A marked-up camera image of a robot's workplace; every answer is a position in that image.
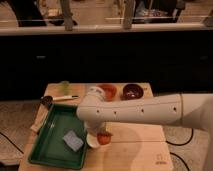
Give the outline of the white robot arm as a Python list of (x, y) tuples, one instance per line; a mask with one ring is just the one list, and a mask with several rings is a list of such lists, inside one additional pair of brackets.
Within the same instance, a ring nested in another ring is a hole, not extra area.
[(105, 92), (90, 87), (77, 107), (88, 132), (97, 134), (105, 122), (182, 126), (209, 133), (202, 171), (213, 171), (213, 93), (177, 93), (125, 101), (105, 100)]

